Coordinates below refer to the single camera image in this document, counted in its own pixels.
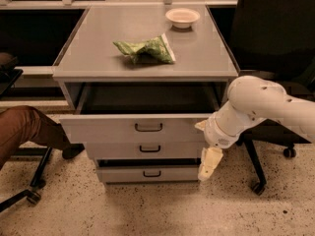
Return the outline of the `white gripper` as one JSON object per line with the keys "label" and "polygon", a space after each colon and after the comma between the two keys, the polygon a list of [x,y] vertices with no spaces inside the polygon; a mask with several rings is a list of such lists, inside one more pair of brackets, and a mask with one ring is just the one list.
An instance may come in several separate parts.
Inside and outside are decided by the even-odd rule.
{"label": "white gripper", "polygon": [[211,146],[203,148],[198,171],[198,179],[206,181],[221,162],[222,148],[230,148],[238,140],[238,137],[230,136],[220,129],[216,121],[216,113],[207,120],[196,123],[195,128],[204,131],[205,140]]}

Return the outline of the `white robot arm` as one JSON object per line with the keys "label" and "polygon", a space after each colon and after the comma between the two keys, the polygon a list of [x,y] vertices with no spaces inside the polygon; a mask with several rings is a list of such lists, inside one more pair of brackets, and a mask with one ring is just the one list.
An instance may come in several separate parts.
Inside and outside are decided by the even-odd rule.
{"label": "white robot arm", "polygon": [[289,95],[282,85],[272,81],[238,77],[229,85],[223,107],[195,124],[209,145],[202,149],[198,179],[208,180],[222,159],[222,150],[231,147],[245,130],[266,119],[315,143],[314,101]]}

